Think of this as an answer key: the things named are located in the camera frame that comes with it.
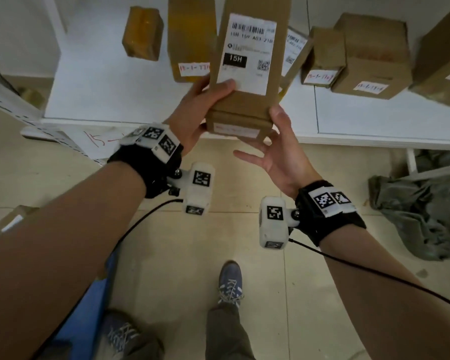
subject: cardboard box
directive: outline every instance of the cardboard box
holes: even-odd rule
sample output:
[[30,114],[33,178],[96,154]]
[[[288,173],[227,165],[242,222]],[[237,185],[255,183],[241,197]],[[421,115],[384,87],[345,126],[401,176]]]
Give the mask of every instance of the cardboard box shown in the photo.
[[216,41],[215,0],[168,0],[168,57],[175,82],[207,75]]
[[313,41],[311,38],[288,27],[282,63],[282,79],[280,80],[282,91],[288,90],[288,87],[292,84],[295,76],[300,72],[305,60],[309,56],[312,47]]
[[450,106],[450,12],[422,38],[410,90]]
[[383,17],[344,13],[346,64],[331,91],[388,100],[412,84],[407,25]]
[[314,26],[310,37],[313,38],[313,49],[302,67],[302,84],[330,88],[347,65],[344,34]]
[[229,78],[236,90],[207,113],[211,133],[263,140],[278,102],[291,0],[225,0],[210,86]]
[[130,7],[122,45],[129,57],[157,61],[164,22],[156,8]]
[[36,207],[28,207],[19,205],[13,209],[12,212],[7,214],[4,218],[0,220],[0,234],[12,228],[20,221],[22,221],[26,216],[31,215],[33,212],[37,211]]

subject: blue sneaker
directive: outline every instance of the blue sneaker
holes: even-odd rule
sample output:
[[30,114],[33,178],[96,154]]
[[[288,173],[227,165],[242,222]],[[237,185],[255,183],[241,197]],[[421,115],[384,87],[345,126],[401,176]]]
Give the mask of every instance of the blue sneaker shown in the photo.
[[244,297],[242,291],[242,271],[234,260],[228,260],[222,266],[218,277],[218,303],[231,303],[240,308],[240,300]]
[[130,340],[140,334],[131,317],[118,310],[108,310],[103,316],[102,335],[117,353],[123,353]]

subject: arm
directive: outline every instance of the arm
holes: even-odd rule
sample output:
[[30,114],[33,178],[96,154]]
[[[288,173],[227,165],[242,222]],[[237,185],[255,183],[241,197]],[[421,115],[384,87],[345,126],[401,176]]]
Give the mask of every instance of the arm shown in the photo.
[[[234,155],[262,167],[283,193],[295,199],[301,187],[322,177],[300,147],[283,109],[274,106],[270,115],[280,132],[271,134],[271,145],[244,140],[264,156],[242,151],[234,151]],[[360,227],[346,225],[335,230],[321,241],[320,249],[420,284]],[[450,359],[450,314],[436,298],[331,259],[326,263],[352,324],[373,360]]]
[[[208,109],[233,81],[203,91],[202,78],[167,123],[188,153]],[[107,164],[0,235],[0,359],[28,359],[103,267],[146,193],[129,165]]]

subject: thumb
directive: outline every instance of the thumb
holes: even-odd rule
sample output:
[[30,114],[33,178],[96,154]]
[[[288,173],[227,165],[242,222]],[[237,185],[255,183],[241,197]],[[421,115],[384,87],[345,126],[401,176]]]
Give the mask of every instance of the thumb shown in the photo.
[[235,81],[233,79],[227,79],[222,83],[215,84],[198,98],[201,100],[200,103],[208,110],[215,105],[215,102],[228,96],[233,90],[235,90]]
[[283,110],[282,106],[276,104],[270,107],[269,112],[271,120],[276,125],[276,127],[278,127],[278,131],[280,132],[280,134],[293,134],[292,122],[290,121],[290,118],[288,117],[286,112]]

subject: tiled floor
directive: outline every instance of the tiled floor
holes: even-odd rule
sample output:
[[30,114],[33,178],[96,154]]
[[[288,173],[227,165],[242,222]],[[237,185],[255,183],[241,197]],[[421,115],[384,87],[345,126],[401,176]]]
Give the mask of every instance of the tiled floor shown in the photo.
[[[58,144],[25,140],[21,127],[0,112],[0,218],[17,205],[40,206],[98,169]],[[260,169],[234,158],[236,148],[250,150],[236,140],[201,140],[185,158],[185,168],[198,160],[216,168],[211,212],[185,216],[178,204],[169,205],[138,226],[123,243],[110,305],[156,328],[166,359],[203,359],[218,272],[234,259],[244,275],[242,323],[257,359],[367,359],[323,258],[292,244],[284,251],[259,247],[260,200],[279,191]],[[360,208],[370,232],[412,272],[425,269],[425,284],[450,298],[450,261],[414,258],[394,226],[368,205],[367,179],[388,175],[397,151],[324,145],[304,150],[324,178]],[[300,232],[292,235],[309,242]]]

